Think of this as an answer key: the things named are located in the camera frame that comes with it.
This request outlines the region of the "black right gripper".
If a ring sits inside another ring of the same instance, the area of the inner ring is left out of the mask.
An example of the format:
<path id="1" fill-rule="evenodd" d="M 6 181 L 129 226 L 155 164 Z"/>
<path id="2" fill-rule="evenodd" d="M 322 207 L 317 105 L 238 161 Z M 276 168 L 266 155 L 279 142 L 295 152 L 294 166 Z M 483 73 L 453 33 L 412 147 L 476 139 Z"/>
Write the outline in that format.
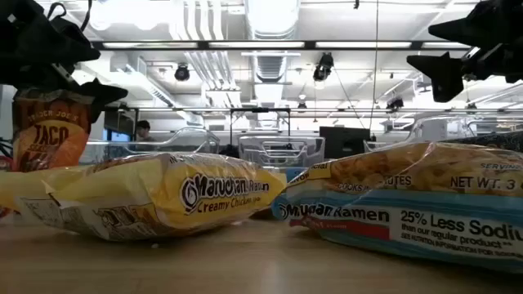
<path id="1" fill-rule="evenodd" d="M 507 83 L 522 80 L 522 1 L 478 2 L 463 18 L 433 24 L 432 36 L 476 47 L 472 75 L 485 79 L 502 76 Z M 407 56 L 409 65 L 431 79 L 436 103 L 447 103 L 463 90 L 462 62 L 442 56 Z"/>

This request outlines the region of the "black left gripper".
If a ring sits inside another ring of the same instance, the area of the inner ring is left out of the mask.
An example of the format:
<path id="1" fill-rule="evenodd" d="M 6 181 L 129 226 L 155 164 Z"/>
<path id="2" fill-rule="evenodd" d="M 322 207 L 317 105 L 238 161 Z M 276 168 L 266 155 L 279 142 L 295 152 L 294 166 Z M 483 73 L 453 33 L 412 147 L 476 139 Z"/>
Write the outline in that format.
<path id="1" fill-rule="evenodd" d="M 90 122 L 95 123 L 105 106 L 125 98 L 127 90 L 102 84 L 98 78 L 81 86 L 74 80 L 75 65 L 97 60 L 101 53 L 65 15 L 59 2 L 46 11 L 35 1 L 1 1 L 1 83 L 79 90 L 93 98 Z"/>

